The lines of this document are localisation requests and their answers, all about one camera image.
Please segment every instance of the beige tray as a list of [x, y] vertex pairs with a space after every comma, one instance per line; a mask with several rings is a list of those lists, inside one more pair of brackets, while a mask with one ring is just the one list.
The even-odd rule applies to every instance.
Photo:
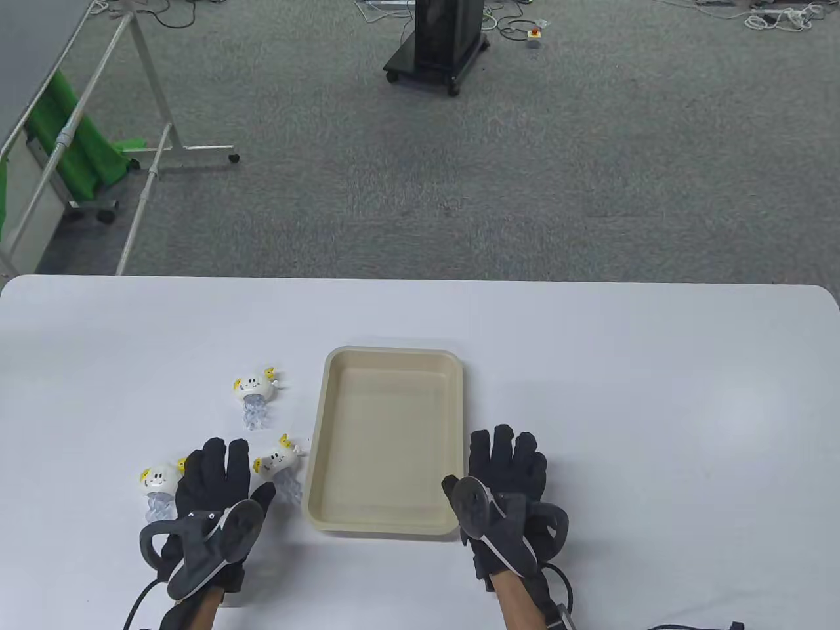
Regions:
[[324, 366], [303, 510], [317, 529], [442, 536], [464, 474], [464, 386], [442, 350], [338, 348]]

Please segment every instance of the gray carpet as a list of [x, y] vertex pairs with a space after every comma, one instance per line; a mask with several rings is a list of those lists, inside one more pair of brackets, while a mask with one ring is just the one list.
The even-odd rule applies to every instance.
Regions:
[[[164, 17], [186, 19], [172, 0]], [[351, 0], [200, 2], [145, 33], [187, 142], [129, 273], [814, 283], [840, 289], [840, 13], [754, 32], [649, 0], [536, 0], [541, 50], [498, 33], [460, 97], [385, 81], [403, 21]], [[65, 63], [80, 86], [114, 23]], [[90, 113], [160, 133], [129, 39]], [[130, 206], [133, 174], [111, 193]], [[47, 273], [111, 273], [131, 216], [63, 225]]]

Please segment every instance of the green cloth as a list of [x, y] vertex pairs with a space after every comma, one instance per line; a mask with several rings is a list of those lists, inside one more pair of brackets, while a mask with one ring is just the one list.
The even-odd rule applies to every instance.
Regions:
[[[76, 106], [76, 95], [60, 72], [56, 72], [35, 104], [26, 129], [33, 134], [49, 154], [55, 139]], [[125, 177], [129, 159], [114, 149], [97, 131], [87, 116], [83, 116], [76, 135], [58, 165], [61, 179], [78, 201], [90, 201], [101, 186], [111, 186]]]

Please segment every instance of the toy face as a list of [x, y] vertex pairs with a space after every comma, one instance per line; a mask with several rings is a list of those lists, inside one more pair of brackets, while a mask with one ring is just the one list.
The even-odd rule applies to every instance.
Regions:
[[258, 458], [254, 462], [254, 470], [264, 479], [270, 480], [281, 470], [294, 465], [297, 462], [297, 453], [294, 449], [280, 445], [273, 453]]
[[181, 480], [181, 472], [175, 466], [163, 464], [147, 468], [140, 476], [140, 490], [145, 495], [151, 492], [164, 492], [175, 496], [179, 480]]
[[274, 384], [269, 380], [269, 377], [264, 374], [252, 374], [246, 378], [237, 379], [234, 382], [234, 394], [241, 401], [249, 394], [260, 394], [266, 400], [269, 400], [274, 394]]

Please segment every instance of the forearm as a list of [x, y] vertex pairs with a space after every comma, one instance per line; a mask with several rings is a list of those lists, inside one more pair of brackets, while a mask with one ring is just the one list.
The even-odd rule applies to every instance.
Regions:
[[533, 603], [518, 575], [502, 571], [491, 575], [490, 581], [496, 589], [507, 630], [545, 630], [545, 617]]
[[210, 630], [213, 627], [213, 620], [216, 618], [216, 610], [222, 603], [224, 589], [212, 586], [204, 595], [201, 605], [198, 607], [196, 616], [192, 619], [189, 630]]

